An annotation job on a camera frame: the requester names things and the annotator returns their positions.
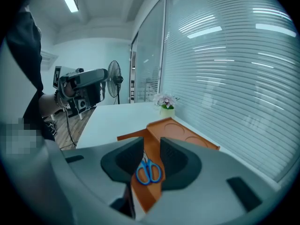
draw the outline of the wooden floor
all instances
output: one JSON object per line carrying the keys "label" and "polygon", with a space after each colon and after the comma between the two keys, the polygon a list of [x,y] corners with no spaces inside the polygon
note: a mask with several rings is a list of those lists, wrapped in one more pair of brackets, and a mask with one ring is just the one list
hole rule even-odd
{"label": "wooden floor", "polygon": [[[75,143],[78,142],[81,133],[93,112],[94,109],[90,109],[82,113],[82,120],[80,120],[79,116],[69,118],[69,127]],[[56,135],[54,138],[56,143],[62,150],[75,149],[68,133],[66,114],[61,111],[58,114],[55,114],[54,118],[56,124]],[[51,117],[48,117],[45,121],[52,121],[52,119]]]}

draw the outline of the bracelet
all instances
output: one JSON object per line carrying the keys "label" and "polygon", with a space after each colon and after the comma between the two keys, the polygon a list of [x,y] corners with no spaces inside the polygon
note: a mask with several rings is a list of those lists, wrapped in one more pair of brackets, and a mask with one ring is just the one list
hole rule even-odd
{"label": "bracelet", "polygon": [[58,94],[58,90],[56,90],[56,92],[54,94],[54,101],[58,107],[64,108],[65,106],[62,105],[61,99],[60,99],[61,105],[57,102],[57,94]]}

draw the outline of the orange tray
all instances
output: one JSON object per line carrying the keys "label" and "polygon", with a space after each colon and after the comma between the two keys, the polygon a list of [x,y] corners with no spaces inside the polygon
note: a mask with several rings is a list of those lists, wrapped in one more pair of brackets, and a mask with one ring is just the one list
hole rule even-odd
{"label": "orange tray", "polygon": [[161,197],[161,184],[165,180],[165,167],[160,159],[160,138],[168,137],[194,143],[210,149],[219,150],[220,147],[192,132],[182,124],[172,118],[166,118],[153,123],[149,123],[146,129],[118,136],[117,140],[124,140],[131,137],[144,137],[144,150],[147,157],[160,166],[162,179],[158,183],[142,185],[136,180],[135,174],[131,178],[131,187],[140,205],[145,212],[154,205]]}

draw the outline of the scissors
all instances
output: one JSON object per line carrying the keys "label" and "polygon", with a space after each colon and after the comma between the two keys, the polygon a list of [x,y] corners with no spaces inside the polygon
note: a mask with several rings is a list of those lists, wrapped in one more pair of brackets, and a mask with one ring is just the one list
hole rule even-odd
{"label": "scissors", "polygon": [[[158,169],[159,175],[158,175],[158,179],[156,179],[156,180],[153,178],[152,167],[156,167]],[[145,175],[146,175],[146,178],[147,178],[146,182],[143,182],[139,178],[138,172],[139,172],[140,169],[143,169],[144,172],[145,172]],[[139,181],[139,183],[141,183],[143,185],[148,185],[151,182],[157,183],[161,179],[161,169],[160,169],[160,167],[157,164],[153,163],[150,159],[148,159],[145,150],[144,150],[143,160],[141,161],[140,165],[138,166],[138,168],[135,172],[135,176],[136,176],[136,179]]]}

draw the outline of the person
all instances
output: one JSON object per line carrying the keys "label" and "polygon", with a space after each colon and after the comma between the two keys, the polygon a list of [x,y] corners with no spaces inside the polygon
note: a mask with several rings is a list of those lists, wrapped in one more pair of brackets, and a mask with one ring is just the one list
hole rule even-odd
{"label": "person", "polygon": [[[27,5],[16,14],[13,24],[7,32],[6,40],[20,69],[37,89],[23,116],[24,123],[36,126],[45,139],[54,141],[43,117],[54,114],[62,107],[66,107],[68,103],[60,97],[59,93],[50,95],[43,93],[40,73],[41,36],[41,30],[35,24]],[[65,93],[69,97],[74,94],[69,83],[65,86]]]}

